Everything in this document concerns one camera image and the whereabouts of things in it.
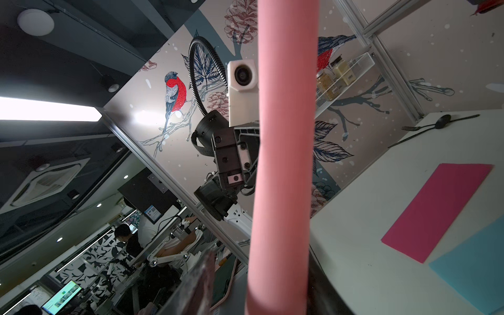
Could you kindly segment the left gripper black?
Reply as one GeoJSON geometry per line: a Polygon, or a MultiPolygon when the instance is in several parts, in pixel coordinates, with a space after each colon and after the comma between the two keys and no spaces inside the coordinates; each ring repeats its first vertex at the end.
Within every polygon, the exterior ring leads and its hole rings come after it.
{"type": "Polygon", "coordinates": [[[217,130],[212,145],[221,186],[244,183],[244,189],[254,189],[260,147],[259,122],[217,130]]]}

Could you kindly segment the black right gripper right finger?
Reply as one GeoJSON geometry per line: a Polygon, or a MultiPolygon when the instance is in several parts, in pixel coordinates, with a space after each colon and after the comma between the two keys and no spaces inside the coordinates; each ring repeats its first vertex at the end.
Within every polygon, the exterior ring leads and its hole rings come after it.
{"type": "Polygon", "coordinates": [[[309,255],[307,294],[308,315],[354,315],[312,253],[309,255]]]}

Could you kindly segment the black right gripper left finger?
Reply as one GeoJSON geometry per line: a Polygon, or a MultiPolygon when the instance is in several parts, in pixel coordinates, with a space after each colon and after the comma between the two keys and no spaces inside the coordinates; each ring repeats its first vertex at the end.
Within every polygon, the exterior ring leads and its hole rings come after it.
{"type": "Polygon", "coordinates": [[[209,249],[157,314],[210,314],[214,279],[215,252],[209,249]]]}

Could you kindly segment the light pink paper sheet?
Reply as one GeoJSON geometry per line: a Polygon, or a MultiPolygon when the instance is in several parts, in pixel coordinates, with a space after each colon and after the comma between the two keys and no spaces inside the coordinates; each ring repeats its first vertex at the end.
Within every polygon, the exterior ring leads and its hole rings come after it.
{"type": "Polygon", "coordinates": [[[317,1],[258,4],[260,150],[246,314],[307,310],[317,1]]]}

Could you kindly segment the magenta paper sheet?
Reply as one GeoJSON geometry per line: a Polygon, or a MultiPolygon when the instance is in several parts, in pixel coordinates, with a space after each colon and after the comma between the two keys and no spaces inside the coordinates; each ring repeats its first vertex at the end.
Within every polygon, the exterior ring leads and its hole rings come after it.
{"type": "Polygon", "coordinates": [[[491,164],[440,164],[381,242],[424,263],[492,169],[491,164]]]}

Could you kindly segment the light blue paper sheet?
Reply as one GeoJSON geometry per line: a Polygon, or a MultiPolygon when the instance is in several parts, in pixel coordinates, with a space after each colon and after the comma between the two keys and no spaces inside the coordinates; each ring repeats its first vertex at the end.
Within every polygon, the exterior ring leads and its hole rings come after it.
{"type": "Polygon", "coordinates": [[[503,310],[503,217],[429,266],[481,313],[503,310]]]}

